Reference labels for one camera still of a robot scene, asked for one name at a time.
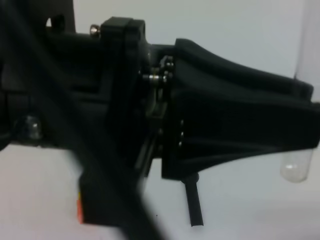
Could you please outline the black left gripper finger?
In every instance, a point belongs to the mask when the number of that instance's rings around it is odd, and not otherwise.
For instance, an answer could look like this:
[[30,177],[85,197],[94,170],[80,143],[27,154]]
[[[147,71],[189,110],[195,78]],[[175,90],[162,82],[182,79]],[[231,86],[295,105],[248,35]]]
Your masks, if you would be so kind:
[[177,39],[164,128],[162,176],[180,180],[248,157],[320,142],[312,85],[223,59]]

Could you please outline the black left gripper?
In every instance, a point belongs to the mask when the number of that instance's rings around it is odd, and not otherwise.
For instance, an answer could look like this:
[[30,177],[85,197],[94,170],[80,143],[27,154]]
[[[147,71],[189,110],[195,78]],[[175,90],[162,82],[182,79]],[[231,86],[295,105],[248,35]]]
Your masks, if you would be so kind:
[[45,41],[63,71],[62,85],[82,114],[106,135],[132,185],[148,175],[163,133],[160,107],[173,74],[174,46],[150,44],[143,20],[111,17],[75,31],[63,16],[51,17]]

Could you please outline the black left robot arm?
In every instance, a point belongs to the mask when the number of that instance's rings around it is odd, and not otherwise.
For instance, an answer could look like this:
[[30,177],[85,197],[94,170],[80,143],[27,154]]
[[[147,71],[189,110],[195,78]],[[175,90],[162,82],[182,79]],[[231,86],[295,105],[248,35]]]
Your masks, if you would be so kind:
[[153,158],[184,183],[197,226],[200,171],[320,142],[312,85],[188,39],[152,45],[145,32],[143,20],[111,17],[77,33],[71,0],[0,3],[0,147],[72,151],[84,222],[129,240],[163,238],[138,192]]

